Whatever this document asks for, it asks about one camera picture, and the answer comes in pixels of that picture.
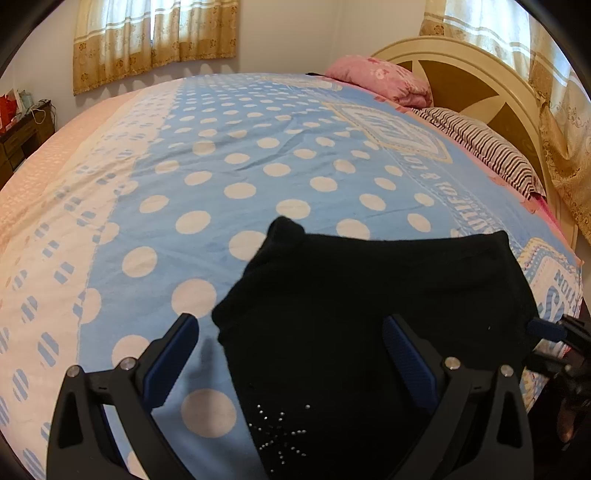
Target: striped pillow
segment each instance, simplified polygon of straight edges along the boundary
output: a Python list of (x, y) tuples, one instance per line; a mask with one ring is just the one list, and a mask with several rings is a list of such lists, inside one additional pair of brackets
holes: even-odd
[(447, 108), (430, 107), (413, 112), (482, 160), (526, 199), (531, 199), (533, 193), (546, 196), (530, 162), (488, 125)]

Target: beige floral curtain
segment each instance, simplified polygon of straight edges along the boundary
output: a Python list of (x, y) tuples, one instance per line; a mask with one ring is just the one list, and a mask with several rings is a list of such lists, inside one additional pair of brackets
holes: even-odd
[(237, 14), (238, 0), (81, 0), (74, 95), (173, 61), (234, 57)]
[(236, 56), (237, 0), (152, 0), (152, 64)]
[(74, 95), (152, 68), (150, 0), (81, 0)]
[(591, 102), (549, 33), (515, 0), (427, 0), (420, 34), (477, 45), (535, 89), (545, 174), (591, 242)]

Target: pink pillow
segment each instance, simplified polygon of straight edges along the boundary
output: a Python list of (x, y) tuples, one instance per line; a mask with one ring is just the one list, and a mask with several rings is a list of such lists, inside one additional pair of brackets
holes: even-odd
[(412, 108), (433, 106), (431, 87), (404, 67), (361, 55), (347, 55), (334, 62), (325, 76), (353, 83)]

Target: headboard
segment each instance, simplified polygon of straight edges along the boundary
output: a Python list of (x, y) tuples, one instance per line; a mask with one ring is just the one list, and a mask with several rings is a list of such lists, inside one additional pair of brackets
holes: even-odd
[(435, 106), (488, 124), (519, 149), (544, 183), (550, 210), (574, 249), (577, 225), (554, 189), (542, 155), (538, 96), (515, 70), (477, 46), (440, 36), (401, 40), (373, 57), (425, 79)]

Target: black cloth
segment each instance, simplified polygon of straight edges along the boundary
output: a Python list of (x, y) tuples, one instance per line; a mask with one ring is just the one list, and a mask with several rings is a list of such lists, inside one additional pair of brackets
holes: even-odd
[(242, 411), (271, 479), (382, 480), (429, 421), (382, 343), (399, 313), (442, 357), (520, 374), (537, 315), (505, 232), (362, 241), (283, 217), (214, 309)]

